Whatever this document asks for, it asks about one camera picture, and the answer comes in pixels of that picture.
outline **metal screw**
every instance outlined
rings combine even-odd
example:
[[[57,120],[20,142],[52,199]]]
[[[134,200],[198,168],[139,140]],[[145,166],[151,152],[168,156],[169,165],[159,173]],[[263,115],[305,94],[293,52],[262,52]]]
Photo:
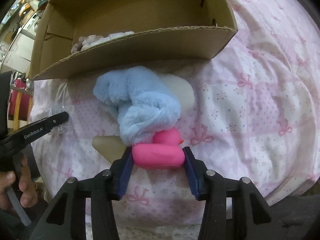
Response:
[[[67,179],[68,183],[74,183],[75,181],[76,181],[75,177],[70,177],[70,178]]]
[[[247,177],[243,177],[243,178],[242,178],[242,181],[243,181],[244,183],[246,183],[246,184],[249,184],[249,183],[251,182],[251,180],[250,180],[249,178],[247,178]]]
[[[207,170],[205,172],[208,176],[214,176],[216,174],[216,172],[214,170]]]
[[[111,170],[104,170],[103,172],[102,172],[102,175],[103,176],[110,176],[111,175]]]

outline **pink rubber duck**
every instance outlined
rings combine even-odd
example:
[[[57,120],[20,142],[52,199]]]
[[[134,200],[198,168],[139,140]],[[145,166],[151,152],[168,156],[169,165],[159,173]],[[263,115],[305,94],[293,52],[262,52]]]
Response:
[[[179,147],[183,143],[176,128],[154,135],[153,143],[139,143],[132,147],[134,163],[146,170],[167,170],[181,167],[184,153]]]

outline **pink floral bedsheet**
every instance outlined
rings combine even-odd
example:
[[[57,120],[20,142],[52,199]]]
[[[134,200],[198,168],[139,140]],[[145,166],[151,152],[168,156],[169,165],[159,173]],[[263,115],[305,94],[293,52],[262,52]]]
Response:
[[[196,104],[177,124],[183,146],[227,178],[249,177],[274,204],[320,176],[319,30],[295,0],[229,1],[239,32],[213,60],[144,65],[180,68],[174,74],[194,89]],[[119,133],[92,94],[96,78],[35,82],[33,121],[56,103],[73,109],[68,133],[33,144],[53,195],[70,176],[86,179],[110,167],[91,146],[95,135]],[[135,167],[127,195],[114,202],[122,239],[196,239],[203,207],[183,169]],[[89,228],[89,205],[87,216]]]

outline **beige object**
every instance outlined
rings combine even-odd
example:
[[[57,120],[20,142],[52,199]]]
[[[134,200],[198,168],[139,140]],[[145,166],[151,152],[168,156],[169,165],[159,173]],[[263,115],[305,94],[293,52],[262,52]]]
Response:
[[[81,36],[127,31],[134,34],[70,55]],[[30,73],[36,80],[70,78],[137,62],[211,59],[236,32],[227,0],[50,0]]]
[[[92,146],[111,164],[121,159],[126,149],[119,136],[100,136],[97,135],[92,140]]]
[[[181,105],[181,116],[190,110],[195,104],[195,95],[189,82],[171,74],[158,74],[161,81],[178,98]]]

